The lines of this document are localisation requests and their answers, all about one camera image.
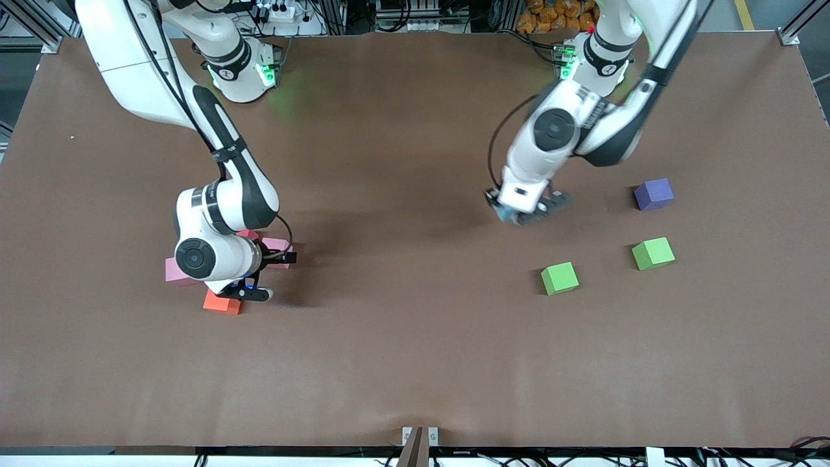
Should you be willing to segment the pink foam cube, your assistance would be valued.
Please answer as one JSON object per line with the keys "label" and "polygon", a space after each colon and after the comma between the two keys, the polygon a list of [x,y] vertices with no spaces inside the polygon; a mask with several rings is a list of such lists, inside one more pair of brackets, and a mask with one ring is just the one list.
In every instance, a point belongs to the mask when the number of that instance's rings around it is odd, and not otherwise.
{"label": "pink foam cube", "polygon": [[193,285],[197,284],[198,280],[190,278],[186,273],[179,269],[175,257],[168,257],[164,260],[164,281],[173,285]]}
{"label": "pink foam cube", "polygon": [[[289,245],[289,242],[285,239],[275,239],[275,237],[261,237],[260,242],[264,247],[270,250],[288,250],[289,252],[294,252],[294,247]],[[274,263],[268,264],[268,269],[290,269],[291,264],[288,263]]]}

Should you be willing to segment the green foam cube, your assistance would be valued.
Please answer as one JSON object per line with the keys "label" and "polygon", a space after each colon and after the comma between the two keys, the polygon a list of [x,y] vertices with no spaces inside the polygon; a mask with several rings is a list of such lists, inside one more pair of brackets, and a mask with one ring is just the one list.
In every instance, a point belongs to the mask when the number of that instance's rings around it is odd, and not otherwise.
{"label": "green foam cube", "polygon": [[676,259],[667,237],[657,237],[638,243],[632,248],[632,257],[640,271],[661,268]]}
{"label": "green foam cube", "polygon": [[548,296],[576,289],[579,280],[571,262],[554,264],[541,272],[543,288]]}

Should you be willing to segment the orange foam cube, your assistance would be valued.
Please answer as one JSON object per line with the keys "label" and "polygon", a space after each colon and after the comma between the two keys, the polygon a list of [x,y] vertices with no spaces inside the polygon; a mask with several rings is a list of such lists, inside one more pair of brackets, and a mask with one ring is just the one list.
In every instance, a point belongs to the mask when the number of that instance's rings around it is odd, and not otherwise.
{"label": "orange foam cube", "polygon": [[213,313],[238,315],[241,312],[241,301],[227,296],[217,296],[208,289],[202,308]]}

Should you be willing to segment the purple foam cube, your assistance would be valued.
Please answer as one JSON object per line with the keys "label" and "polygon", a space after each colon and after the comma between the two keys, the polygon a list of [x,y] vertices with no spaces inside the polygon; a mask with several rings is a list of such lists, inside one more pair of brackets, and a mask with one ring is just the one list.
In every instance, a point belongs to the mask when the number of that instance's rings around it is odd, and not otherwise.
{"label": "purple foam cube", "polygon": [[634,190],[635,203],[640,211],[657,210],[674,201],[675,195],[667,178],[655,178],[640,184]]}

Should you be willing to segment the orange netted bag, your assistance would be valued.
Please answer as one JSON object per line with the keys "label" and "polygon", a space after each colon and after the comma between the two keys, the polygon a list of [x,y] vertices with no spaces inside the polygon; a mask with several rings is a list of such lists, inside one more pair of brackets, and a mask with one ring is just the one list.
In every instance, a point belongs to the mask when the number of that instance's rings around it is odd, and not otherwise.
{"label": "orange netted bag", "polygon": [[592,32],[601,9],[594,0],[525,0],[524,12],[516,21],[521,34],[573,29]]}

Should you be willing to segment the white power strip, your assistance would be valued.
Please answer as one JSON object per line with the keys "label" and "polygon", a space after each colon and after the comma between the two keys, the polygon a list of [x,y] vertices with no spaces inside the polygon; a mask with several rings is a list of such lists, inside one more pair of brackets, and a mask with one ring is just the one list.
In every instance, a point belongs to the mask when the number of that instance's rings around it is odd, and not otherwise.
{"label": "white power strip", "polygon": [[257,16],[265,23],[293,23],[296,7],[287,0],[253,0]]}

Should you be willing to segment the silver metal bracket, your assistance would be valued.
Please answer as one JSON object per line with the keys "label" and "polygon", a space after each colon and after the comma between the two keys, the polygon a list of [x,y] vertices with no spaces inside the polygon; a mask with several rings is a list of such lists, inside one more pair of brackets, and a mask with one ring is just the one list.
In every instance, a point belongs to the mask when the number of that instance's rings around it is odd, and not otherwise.
{"label": "silver metal bracket", "polygon": [[[417,431],[417,428],[412,426],[404,426],[402,428],[401,446],[406,444],[410,435],[415,431]],[[423,435],[423,438],[428,440],[430,447],[439,446],[439,429],[437,427],[422,427],[421,434]]]}

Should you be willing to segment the aluminium frame profile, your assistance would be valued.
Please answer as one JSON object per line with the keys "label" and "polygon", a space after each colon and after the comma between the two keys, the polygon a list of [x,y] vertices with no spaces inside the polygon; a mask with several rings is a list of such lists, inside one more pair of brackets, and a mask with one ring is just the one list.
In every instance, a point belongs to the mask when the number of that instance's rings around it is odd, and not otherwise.
{"label": "aluminium frame profile", "polygon": [[0,53],[57,53],[68,32],[38,0],[0,0]]}
{"label": "aluminium frame profile", "polygon": [[830,6],[830,0],[807,0],[782,27],[776,29],[779,43],[784,47],[800,44],[798,33],[827,6]]}

